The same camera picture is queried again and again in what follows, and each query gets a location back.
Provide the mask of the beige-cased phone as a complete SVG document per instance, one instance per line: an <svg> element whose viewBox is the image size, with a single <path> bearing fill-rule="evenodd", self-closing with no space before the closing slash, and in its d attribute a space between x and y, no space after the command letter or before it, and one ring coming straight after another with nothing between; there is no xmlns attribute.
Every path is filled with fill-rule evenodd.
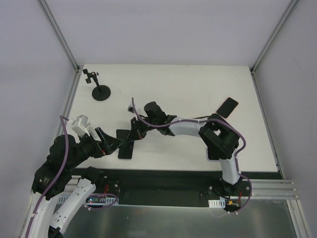
<svg viewBox="0 0 317 238"><path fill-rule="evenodd" d="M117 129L116 130L116 137L121 139L124 142L129 142L131 139L129 138L130 130L127 129Z"/></svg>

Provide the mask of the lilac-cased phone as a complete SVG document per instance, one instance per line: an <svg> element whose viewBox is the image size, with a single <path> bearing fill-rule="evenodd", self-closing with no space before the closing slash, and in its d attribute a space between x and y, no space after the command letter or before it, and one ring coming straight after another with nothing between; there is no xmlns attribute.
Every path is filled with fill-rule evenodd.
<svg viewBox="0 0 317 238"><path fill-rule="evenodd" d="M209 162L219 161L219 158L213 155L209 148L206 149L206 152L207 152L207 161Z"/></svg>

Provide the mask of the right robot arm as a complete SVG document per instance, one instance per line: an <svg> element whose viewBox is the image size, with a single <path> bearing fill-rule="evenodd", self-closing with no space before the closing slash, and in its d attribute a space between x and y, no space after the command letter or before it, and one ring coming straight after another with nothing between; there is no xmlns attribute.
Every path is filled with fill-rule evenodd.
<svg viewBox="0 0 317 238"><path fill-rule="evenodd" d="M165 136L199 137L211 157L220 161L222 177L220 186L214 191L223 197L233 196L240 191L242 175L237 155L245 149L246 139L219 115L194 119L167 115L155 101L144 106L146 116L137 112L134 101L130 103L128 111L135 115L130 120L130 140L144 139L151 130L157 130Z"/></svg>

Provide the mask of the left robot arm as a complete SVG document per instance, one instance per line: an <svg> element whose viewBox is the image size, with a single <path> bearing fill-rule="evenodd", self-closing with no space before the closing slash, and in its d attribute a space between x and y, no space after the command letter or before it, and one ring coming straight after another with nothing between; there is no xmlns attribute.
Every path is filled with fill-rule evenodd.
<svg viewBox="0 0 317 238"><path fill-rule="evenodd" d="M35 172L31 187L31 206L27 215L23 238L61 238L85 200L105 188L104 173L88 167L76 188L58 209L55 207L72 179L71 172L88 158L101 158L115 152L123 143L107 135L101 128L93 129L97 136L85 133L79 142L69 134L58 136L50 147L46 161Z"/></svg>

